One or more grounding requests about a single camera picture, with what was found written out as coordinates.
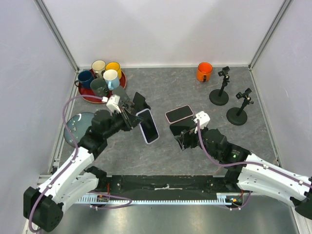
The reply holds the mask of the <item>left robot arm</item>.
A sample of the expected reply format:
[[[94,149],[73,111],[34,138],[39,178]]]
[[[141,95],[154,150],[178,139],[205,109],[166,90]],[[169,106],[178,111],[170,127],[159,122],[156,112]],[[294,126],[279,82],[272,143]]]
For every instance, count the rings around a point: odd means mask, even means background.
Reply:
[[[93,166],[87,168],[107,147],[107,139],[119,132],[130,131],[143,119],[120,109],[113,113],[97,111],[80,142],[66,162],[38,188],[29,187],[23,195],[23,215],[29,220],[29,230],[52,231],[65,212],[82,196],[93,190],[101,192],[107,186],[106,172]],[[78,175],[87,171],[82,177]]]

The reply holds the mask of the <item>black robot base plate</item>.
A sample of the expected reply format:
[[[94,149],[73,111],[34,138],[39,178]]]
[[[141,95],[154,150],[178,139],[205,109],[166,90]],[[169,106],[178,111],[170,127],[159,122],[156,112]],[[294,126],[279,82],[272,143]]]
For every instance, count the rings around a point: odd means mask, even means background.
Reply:
[[[135,200],[212,200],[217,193],[241,193],[224,177],[212,175],[113,175],[99,182],[96,192]]]

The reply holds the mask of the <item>black flat-base phone stand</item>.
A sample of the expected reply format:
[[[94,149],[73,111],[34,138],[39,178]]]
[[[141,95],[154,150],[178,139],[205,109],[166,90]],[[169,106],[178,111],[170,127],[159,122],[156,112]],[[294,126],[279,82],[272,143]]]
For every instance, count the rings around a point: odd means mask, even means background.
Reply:
[[[145,109],[151,109],[151,107],[147,104],[146,98],[141,95],[139,92],[136,92],[133,98],[133,109],[134,112],[140,112]]]

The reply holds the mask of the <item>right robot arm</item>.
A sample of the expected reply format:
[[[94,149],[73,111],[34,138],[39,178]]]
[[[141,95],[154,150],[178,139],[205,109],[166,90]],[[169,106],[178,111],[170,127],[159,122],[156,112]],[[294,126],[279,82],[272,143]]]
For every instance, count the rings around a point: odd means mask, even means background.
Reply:
[[[181,149],[200,147],[207,158],[227,169],[223,186],[256,192],[282,201],[301,216],[312,217],[312,179],[269,163],[256,154],[230,143],[218,129],[182,131],[175,137]]]

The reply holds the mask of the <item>black phone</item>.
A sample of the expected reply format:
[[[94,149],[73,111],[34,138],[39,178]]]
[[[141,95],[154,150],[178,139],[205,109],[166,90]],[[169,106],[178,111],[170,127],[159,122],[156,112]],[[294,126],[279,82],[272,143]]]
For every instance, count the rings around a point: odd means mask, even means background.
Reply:
[[[194,117],[188,117],[186,119],[171,124],[169,128],[173,136],[179,136],[182,131],[184,130],[189,131],[190,129],[193,129],[195,126],[196,124],[194,122]]]
[[[181,150],[185,150],[187,148],[187,140],[185,139],[185,132],[181,132],[180,135],[175,136],[175,140],[178,142]]]

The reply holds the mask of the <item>black round-base phone stand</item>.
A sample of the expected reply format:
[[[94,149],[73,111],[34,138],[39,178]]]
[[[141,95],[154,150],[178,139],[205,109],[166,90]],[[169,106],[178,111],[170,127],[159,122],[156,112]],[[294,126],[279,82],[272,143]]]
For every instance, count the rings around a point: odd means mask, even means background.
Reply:
[[[223,106],[227,104],[229,101],[229,96],[226,91],[224,91],[224,88],[228,85],[230,82],[230,76],[228,75],[228,72],[230,71],[229,66],[223,67],[221,71],[218,72],[218,75],[221,77],[223,76],[222,86],[220,89],[212,90],[209,94],[209,100],[214,105]]]

